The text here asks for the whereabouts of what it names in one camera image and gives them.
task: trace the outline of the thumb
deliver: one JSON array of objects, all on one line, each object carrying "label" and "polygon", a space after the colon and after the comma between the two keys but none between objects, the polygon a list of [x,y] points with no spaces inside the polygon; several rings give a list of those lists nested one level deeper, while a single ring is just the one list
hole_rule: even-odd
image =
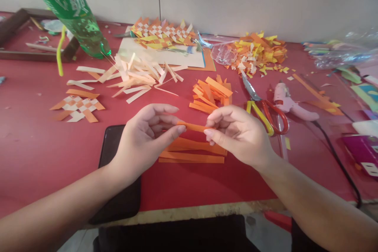
[{"label": "thumb", "polygon": [[205,129],[204,133],[207,137],[211,138],[216,144],[221,146],[222,148],[232,152],[235,149],[236,141],[223,134],[221,131],[215,129]]},{"label": "thumb", "polygon": [[156,138],[155,143],[158,144],[159,147],[165,149],[185,131],[185,125],[173,126],[172,128],[168,129],[165,133],[163,133],[160,137]]}]

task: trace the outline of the hand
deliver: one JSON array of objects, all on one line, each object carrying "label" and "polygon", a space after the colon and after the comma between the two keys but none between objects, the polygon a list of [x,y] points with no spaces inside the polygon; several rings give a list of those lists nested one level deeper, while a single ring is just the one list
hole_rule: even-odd
[{"label": "hand", "polygon": [[207,141],[230,151],[237,159],[254,167],[257,171],[280,160],[272,149],[268,135],[261,122],[237,106],[218,108],[208,116],[206,122]]},{"label": "hand", "polygon": [[117,179],[124,183],[130,178],[136,180],[186,131],[184,125],[176,125],[177,117],[166,114],[177,111],[177,107],[169,104],[149,104],[126,123],[117,154],[109,164]]}]

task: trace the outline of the forearm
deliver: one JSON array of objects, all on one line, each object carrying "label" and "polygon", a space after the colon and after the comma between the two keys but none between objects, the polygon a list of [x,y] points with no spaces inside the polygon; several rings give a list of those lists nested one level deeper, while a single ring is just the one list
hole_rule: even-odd
[{"label": "forearm", "polygon": [[2,251],[55,251],[126,187],[102,167],[0,220]]},{"label": "forearm", "polygon": [[378,224],[279,159],[261,175],[301,229],[333,251],[378,251]]}]

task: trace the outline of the fingernail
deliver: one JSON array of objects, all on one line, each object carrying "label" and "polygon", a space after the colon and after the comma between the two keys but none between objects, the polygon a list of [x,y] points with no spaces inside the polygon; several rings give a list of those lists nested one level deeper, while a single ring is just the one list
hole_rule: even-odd
[{"label": "fingernail", "polygon": [[182,134],[183,132],[186,131],[186,127],[185,125],[180,125],[178,128],[177,128],[177,131],[179,134]]},{"label": "fingernail", "polygon": [[205,129],[204,133],[206,136],[212,137],[214,132],[211,129]]}]

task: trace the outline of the glue gun cord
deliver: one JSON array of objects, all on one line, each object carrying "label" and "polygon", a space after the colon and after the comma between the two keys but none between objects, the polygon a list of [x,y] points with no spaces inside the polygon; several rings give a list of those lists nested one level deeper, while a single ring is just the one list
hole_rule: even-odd
[{"label": "glue gun cord", "polygon": [[357,189],[357,186],[354,184],[352,178],[350,177],[349,173],[347,172],[347,170],[345,169],[343,163],[341,162],[340,158],[338,157],[336,151],[335,151],[335,148],[333,147],[327,133],[323,130],[322,126],[320,126],[320,124],[317,122],[317,121],[312,121],[312,123],[320,129],[320,131],[323,133],[324,137],[326,138],[327,140],[327,143],[328,145],[330,146],[330,149],[331,149],[331,152],[336,160],[336,162],[338,163],[338,165],[340,166],[341,170],[343,171],[346,179],[348,180],[349,184],[352,186],[355,194],[356,194],[356,197],[357,197],[357,204],[356,204],[356,208],[360,208],[361,205],[362,205],[362,200],[361,200],[361,194],[360,192],[358,191]]}]

